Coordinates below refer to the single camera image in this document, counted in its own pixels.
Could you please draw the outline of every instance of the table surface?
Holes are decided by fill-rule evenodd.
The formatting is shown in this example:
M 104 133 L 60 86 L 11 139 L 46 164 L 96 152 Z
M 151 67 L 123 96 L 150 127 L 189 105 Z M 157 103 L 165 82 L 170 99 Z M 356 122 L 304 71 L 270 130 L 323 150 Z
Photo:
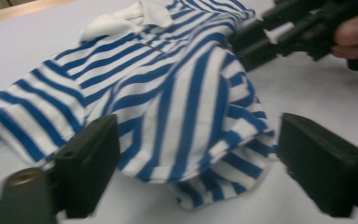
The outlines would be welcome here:
M 259 13 L 272 6 L 270 0 L 243 1 Z M 134 2 L 76 0 L 0 21 L 0 90 L 51 55 L 76 45 L 79 31 L 93 18 Z M 283 112 L 294 113 L 321 123 L 358 146 L 358 72 L 347 69 L 344 60 L 329 56 L 314 63 L 307 55 L 296 53 L 268 63 L 248 77 L 277 129 Z M 25 167 L 0 142 L 0 183 Z M 191 212 L 181 209 L 165 186 L 147 185 L 115 173 L 94 217 L 62 223 L 350 224 L 358 223 L 358 210 L 351 219 L 322 214 L 284 166 L 275 161 L 254 190 Z

